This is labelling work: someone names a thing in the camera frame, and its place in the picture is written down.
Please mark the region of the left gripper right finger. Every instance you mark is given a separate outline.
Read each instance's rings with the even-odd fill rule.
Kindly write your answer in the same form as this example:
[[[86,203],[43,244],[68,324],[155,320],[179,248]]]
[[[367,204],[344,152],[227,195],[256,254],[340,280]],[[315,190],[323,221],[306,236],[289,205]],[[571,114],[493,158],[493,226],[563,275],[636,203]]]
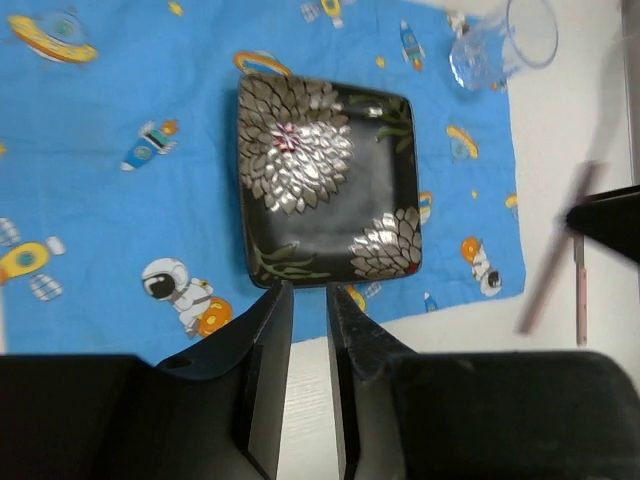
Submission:
[[[584,351],[419,353],[326,291],[343,479],[635,479],[639,397]]]

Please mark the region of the blue space-print cloth placemat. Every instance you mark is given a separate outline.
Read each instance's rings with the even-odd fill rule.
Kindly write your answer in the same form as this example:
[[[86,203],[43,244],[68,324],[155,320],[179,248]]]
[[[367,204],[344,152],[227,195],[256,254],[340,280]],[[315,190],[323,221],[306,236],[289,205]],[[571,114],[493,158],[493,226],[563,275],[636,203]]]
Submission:
[[[145,293],[158,258],[182,261],[235,313],[259,295],[242,242],[235,97],[250,69],[406,96],[416,126],[424,261],[361,284],[380,322],[481,302],[460,252],[480,240],[497,298],[525,263],[505,89],[452,80],[444,10],[345,4],[343,23],[306,1],[5,1],[1,5],[1,247],[56,241],[40,274],[3,288],[11,352],[134,352],[149,361],[188,336]]]

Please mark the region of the fork with pink handle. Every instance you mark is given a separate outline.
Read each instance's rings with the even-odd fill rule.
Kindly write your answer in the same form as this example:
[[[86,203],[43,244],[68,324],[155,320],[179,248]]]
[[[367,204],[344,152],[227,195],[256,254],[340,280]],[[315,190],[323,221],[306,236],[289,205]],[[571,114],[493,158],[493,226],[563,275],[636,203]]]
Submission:
[[[559,226],[550,237],[541,270],[516,325],[518,334],[530,335],[541,319],[545,303],[554,288],[555,279],[572,238],[565,218],[571,208],[585,201],[604,169],[605,164],[597,160],[589,160],[581,164],[573,190],[569,194],[569,202],[560,215]]]

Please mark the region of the knife with pink handle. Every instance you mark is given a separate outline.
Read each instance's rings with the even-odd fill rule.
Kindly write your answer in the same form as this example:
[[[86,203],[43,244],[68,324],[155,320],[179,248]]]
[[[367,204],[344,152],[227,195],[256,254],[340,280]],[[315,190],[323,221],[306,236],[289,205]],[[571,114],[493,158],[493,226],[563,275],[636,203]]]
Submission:
[[[574,237],[574,264],[576,280],[576,345],[587,345],[587,270],[585,264],[584,238]]]

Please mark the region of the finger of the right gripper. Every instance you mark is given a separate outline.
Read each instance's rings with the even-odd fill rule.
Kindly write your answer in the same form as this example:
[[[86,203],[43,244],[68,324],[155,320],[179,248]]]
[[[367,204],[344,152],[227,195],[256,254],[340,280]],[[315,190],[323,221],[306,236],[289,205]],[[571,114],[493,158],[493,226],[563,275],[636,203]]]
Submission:
[[[588,195],[572,206],[565,224],[573,233],[639,264],[639,186]]]

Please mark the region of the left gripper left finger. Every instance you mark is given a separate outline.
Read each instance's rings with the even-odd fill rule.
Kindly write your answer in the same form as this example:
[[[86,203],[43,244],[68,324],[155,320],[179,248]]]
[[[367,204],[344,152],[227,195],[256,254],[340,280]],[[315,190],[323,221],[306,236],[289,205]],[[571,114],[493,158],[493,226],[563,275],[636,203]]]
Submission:
[[[5,355],[5,479],[273,479],[294,292],[157,365],[134,355]]]

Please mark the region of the black floral square plate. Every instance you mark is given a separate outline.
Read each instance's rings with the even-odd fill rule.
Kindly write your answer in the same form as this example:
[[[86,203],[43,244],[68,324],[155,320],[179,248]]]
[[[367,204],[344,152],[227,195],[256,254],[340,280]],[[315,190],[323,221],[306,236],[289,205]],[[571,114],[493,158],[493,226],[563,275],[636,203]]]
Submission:
[[[256,286],[373,282],[421,268],[418,162],[406,97],[247,74],[238,84],[237,167]]]

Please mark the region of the clear plastic cup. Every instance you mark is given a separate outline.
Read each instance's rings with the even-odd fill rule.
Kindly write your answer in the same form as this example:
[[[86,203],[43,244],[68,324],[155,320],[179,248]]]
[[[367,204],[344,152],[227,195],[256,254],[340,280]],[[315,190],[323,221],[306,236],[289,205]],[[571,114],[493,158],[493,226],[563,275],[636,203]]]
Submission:
[[[449,63],[456,82],[476,91],[548,67],[558,46],[548,1],[503,1],[454,41]]]

